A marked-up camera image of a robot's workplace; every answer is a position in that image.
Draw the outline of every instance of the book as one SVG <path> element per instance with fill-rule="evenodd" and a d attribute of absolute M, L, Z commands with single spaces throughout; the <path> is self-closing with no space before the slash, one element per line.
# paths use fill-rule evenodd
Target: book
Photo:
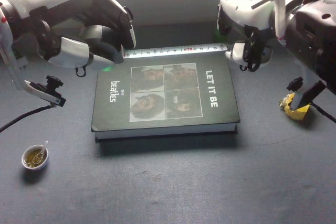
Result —
<path fill-rule="evenodd" d="M 223 52 L 127 58 L 98 73 L 91 125 L 96 141 L 234 132 L 238 122 Z"/>

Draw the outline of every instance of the black cable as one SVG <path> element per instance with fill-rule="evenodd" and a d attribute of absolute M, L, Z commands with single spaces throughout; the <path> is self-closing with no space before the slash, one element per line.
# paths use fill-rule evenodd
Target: black cable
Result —
<path fill-rule="evenodd" d="M 35 110 L 32 110 L 32 111 L 29 111 L 29 112 L 17 117 L 16 119 L 12 120 L 11 122 L 7 123 L 5 126 L 1 127 L 0 128 L 0 133 L 3 132 L 5 129 L 11 127 L 14 123 L 17 123 L 18 121 L 22 120 L 23 118 L 26 118 L 27 116 L 30 116 L 30 115 L 36 114 L 38 112 L 41 112 L 43 110 L 48 110 L 48 109 L 51 109 L 51 108 L 53 108 L 53 107 L 48 105 L 48 106 L 45 106 L 45 107 L 41 107 L 41 108 L 38 108 L 38 109 L 35 109 Z"/>
<path fill-rule="evenodd" d="M 311 102 L 310 105 L 312 105 L 313 107 L 315 107 L 317 109 L 317 111 L 320 112 L 322 115 L 324 115 L 325 117 L 329 118 L 331 121 L 333 121 L 334 123 L 336 123 L 336 118 L 334 118 L 332 115 L 328 114 L 326 111 L 324 111 L 323 109 L 321 109 L 315 103 Z"/>

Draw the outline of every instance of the robotic hand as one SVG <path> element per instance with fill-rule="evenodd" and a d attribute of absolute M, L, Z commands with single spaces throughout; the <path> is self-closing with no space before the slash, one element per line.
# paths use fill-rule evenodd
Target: robotic hand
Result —
<path fill-rule="evenodd" d="M 296 92 L 292 110 L 311 103 L 325 87 L 336 94 L 336 0 L 220 0 L 218 7 L 220 34 L 234 30 L 241 37 L 226 52 L 241 70 L 265 66 L 272 55 L 266 43 L 276 37 L 326 82 L 301 88 L 303 79 L 294 80 L 287 88 Z"/>
<path fill-rule="evenodd" d="M 69 18 L 84 28 L 76 38 L 57 36 L 52 26 Z M 135 47 L 132 21 L 131 11 L 116 0 L 0 0 L 0 54 L 18 89 L 63 106 L 66 100 L 55 91 L 63 85 L 58 78 L 48 76 L 46 86 L 24 80 L 13 42 L 34 33 L 42 58 L 84 77 L 86 68 L 101 70 L 123 62 L 123 49 Z"/>

